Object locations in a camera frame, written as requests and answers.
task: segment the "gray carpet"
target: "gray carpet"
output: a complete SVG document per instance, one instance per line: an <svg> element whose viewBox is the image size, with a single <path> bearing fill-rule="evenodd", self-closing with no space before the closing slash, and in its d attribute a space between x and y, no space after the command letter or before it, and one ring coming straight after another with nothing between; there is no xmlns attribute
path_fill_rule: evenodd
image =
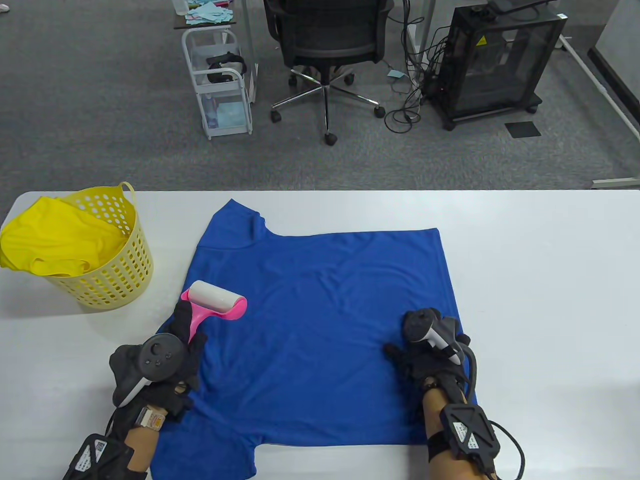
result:
<svg viewBox="0 0 640 480"><path fill-rule="evenodd" d="M640 170L640 146L561 51L540 82L535 116L487 118L449 133L424 107L422 122L397 135L368 107L336 97L339 140L327 147L316 97L284 108L273 125L269 105L290 89L261 2L252 5L254 132L208 141L169 0L12 3L0 15L0 218L24 191L122 179L138 189L584 188ZM388 25L386 60L398 67L399 32ZM386 73L383 63L359 65L352 88L392 109L401 96ZM521 120L534 120L542 136L512 139L504 124Z"/></svg>

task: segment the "blue t-shirt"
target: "blue t-shirt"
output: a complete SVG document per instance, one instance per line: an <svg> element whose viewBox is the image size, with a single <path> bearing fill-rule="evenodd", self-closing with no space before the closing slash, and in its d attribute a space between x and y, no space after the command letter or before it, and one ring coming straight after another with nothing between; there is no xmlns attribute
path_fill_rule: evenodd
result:
<svg viewBox="0 0 640 480"><path fill-rule="evenodd" d="M458 317L438 230L285 237L231 200L203 235L185 281L246 297L237 321L209 318L195 406L165 424L155 480L244 480L254 448L423 444L419 397L382 345L405 312Z"/></svg>

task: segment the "hand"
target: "hand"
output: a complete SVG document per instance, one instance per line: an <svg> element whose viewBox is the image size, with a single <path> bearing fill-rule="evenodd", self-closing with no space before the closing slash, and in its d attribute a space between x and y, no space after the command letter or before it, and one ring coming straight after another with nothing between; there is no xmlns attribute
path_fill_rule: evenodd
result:
<svg viewBox="0 0 640 480"><path fill-rule="evenodd" d="M190 327L191 303L180 300L162 331L176 336L184 344L182 362L175 374L143 387L129 404L116 409L113 414L113 430L116 438L124 439L144 406L166 411L166 420L170 422L180 422L184 414L192 409L193 401L189 398L189 393L192 389L198 390L200 386L198 370L207 336L198 332L189 342ZM136 369L141 347L141 345L123 345L111 355L109 366L115 375L116 385L121 385L130 376L132 369ZM114 393L116 406L119 405L115 400L117 393L120 394L118 398L122 400L118 387Z"/></svg>
<svg viewBox="0 0 640 480"><path fill-rule="evenodd" d="M430 310L436 314L438 319L442 318L439 311L434 308ZM404 317L406 318L411 313L413 312L407 312ZM456 340L466 345L470 342L469 337L464 334L457 336ZM383 351L403 379L410 380L423 392L434 383L435 377L442 374L452 376L460 384L461 389L465 383L468 383L463 366L455 365L440 350L433 348L428 341L409 342L406 350L394 344L386 344Z"/></svg>
<svg viewBox="0 0 640 480"><path fill-rule="evenodd" d="M186 347L186 354L178 371L164 381L154 382L143 388L138 397L149 404L168 411L168 421L180 421L187 410L193 407L188 397L191 390L199 390L198 372L207 336L197 332L189 342L191 328L191 302L180 300L175 306L172 318L163 331L178 337Z"/></svg>

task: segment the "person's right hand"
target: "person's right hand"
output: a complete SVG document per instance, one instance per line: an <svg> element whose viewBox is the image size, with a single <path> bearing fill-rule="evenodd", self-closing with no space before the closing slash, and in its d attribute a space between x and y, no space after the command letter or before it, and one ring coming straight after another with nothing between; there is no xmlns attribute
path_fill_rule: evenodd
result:
<svg viewBox="0 0 640 480"><path fill-rule="evenodd" d="M404 315L403 322L408 316L416 313L434 314L439 321L442 320L442 315L438 310L428 308L419 312L407 312ZM456 321L454 319L444 319L444 321L447 320L451 320L451 324L455 325ZM456 340L465 345L470 342L469 337L464 334L457 336ZM454 364L439 349L433 348L426 340L407 343L406 349L401 349L391 343L385 344L383 347L385 356L394 364L394 367L404 379L403 381L410 381L421 391L425 391L426 387L433 382L434 377L448 373L455 378L460 385L460 389L464 391L465 384L468 384L468 378L463 366Z"/></svg>

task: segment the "yellow laundry basket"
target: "yellow laundry basket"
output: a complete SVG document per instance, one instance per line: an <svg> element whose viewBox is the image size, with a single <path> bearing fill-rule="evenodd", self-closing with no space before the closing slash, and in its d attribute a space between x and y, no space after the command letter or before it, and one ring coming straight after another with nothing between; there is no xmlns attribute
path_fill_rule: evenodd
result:
<svg viewBox="0 0 640 480"><path fill-rule="evenodd" d="M133 203L124 195L131 192ZM115 225L127 237L122 250L107 264L74 277L44 277L91 308L111 310L122 307L145 291L154 271L154 263L136 212L136 193L128 182L117 187L94 187L65 198L65 203Z"/></svg>

